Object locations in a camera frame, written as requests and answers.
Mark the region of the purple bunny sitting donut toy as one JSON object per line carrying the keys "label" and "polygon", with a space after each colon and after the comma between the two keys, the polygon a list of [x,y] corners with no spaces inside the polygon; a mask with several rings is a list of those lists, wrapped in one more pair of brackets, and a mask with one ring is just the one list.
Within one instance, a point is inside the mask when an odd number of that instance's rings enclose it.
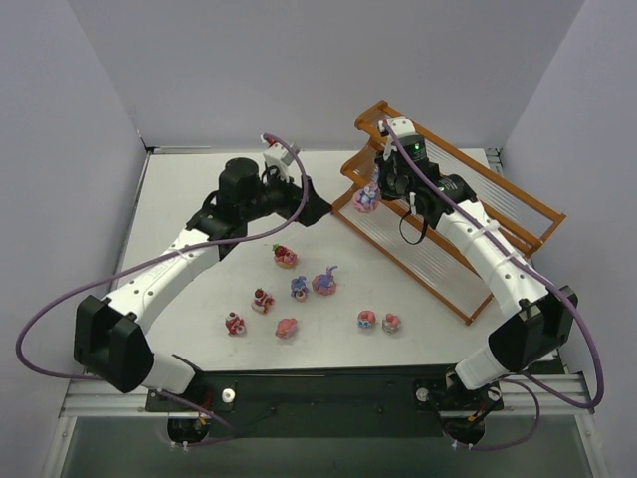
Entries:
{"label": "purple bunny sitting donut toy", "polygon": [[380,202],[380,190],[375,182],[368,183],[358,189],[351,199],[354,209],[359,213],[371,213],[375,211]]}

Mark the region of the small purple bunny cupcake toy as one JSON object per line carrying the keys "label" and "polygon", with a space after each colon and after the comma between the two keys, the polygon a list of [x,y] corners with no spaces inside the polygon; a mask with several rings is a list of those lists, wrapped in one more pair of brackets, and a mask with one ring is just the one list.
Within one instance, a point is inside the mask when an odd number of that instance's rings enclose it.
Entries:
{"label": "small purple bunny cupcake toy", "polygon": [[291,281],[291,297],[297,302],[304,302],[308,297],[307,278],[298,276]]}

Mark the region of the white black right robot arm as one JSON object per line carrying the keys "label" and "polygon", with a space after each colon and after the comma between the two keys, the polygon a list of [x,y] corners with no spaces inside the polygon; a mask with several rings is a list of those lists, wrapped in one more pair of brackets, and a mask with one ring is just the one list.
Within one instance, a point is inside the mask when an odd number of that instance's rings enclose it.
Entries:
{"label": "white black right robot arm", "polygon": [[485,346],[456,364],[454,375],[465,389],[519,373],[567,341],[575,296],[529,266],[461,176],[440,173],[427,156],[423,136],[390,137],[375,162],[383,198],[408,202],[427,227],[451,243],[484,281],[505,318]]}

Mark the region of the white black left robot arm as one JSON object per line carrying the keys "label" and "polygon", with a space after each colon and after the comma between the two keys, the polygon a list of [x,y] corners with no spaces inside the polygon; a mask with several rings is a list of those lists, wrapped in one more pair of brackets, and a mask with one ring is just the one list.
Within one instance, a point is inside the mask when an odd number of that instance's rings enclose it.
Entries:
{"label": "white black left robot arm", "polygon": [[79,303],[75,361],[123,393],[140,386],[184,393],[198,368],[184,358],[154,353],[146,339],[163,310],[246,238],[250,222],[277,214],[312,226],[330,211],[311,182],[295,184],[272,166],[261,171],[249,158],[229,160],[217,190],[180,231],[167,260],[102,299],[88,296]]}

